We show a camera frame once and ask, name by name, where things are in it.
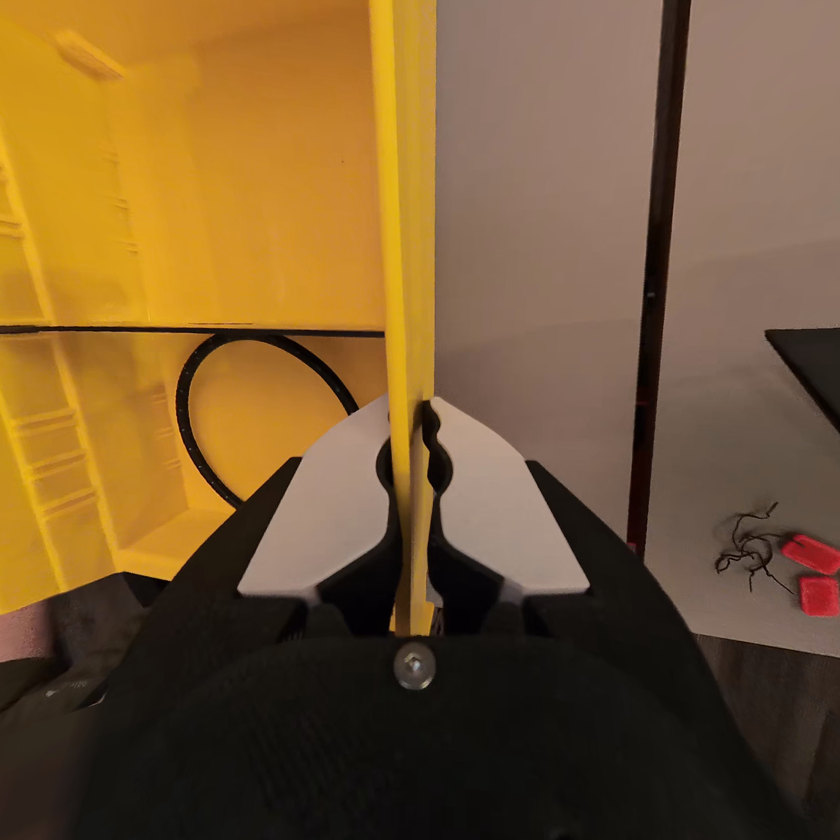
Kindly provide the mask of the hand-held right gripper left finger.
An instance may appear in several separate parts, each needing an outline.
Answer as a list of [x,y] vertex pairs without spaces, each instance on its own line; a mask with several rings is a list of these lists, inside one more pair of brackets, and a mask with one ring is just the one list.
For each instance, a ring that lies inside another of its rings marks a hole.
[[306,450],[238,593],[312,605],[367,597],[389,607],[399,581],[400,513],[383,394]]

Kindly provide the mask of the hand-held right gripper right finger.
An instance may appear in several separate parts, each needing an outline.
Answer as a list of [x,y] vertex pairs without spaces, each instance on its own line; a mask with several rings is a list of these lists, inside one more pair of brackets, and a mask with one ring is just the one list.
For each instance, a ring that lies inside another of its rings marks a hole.
[[441,602],[579,595],[590,582],[524,457],[439,396],[423,404],[433,513],[428,580]]

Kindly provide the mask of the yellow plastic bin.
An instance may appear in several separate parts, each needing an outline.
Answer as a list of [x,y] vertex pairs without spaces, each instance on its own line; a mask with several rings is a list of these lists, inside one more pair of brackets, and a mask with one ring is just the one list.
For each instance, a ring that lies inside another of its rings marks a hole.
[[434,377],[435,2],[2,2],[2,614],[171,579],[345,411]]

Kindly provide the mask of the black thread tangle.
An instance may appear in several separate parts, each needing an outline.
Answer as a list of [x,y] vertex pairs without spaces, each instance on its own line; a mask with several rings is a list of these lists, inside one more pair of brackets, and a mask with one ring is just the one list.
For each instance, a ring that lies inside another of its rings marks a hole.
[[716,576],[730,571],[740,571],[747,593],[756,593],[757,581],[770,581],[785,594],[795,596],[795,589],[785,583],[773,567],[774,559],[781,554],[785,532],[771,528],[779,502],[772,500],[762,509],[742,511],[734,515],[729,531],[729,542],[712,562]]

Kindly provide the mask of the red pad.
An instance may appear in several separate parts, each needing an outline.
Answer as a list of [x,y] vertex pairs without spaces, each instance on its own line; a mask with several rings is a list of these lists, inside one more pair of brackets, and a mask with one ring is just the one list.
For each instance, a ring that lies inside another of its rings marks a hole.
[[839,583],[835,576],[802,574],[797,578],[800,608],[810,617],[839,616]]
[[783,556],[817,574],[839,572],[839,548],[803,533],[793,533],[780,546]]

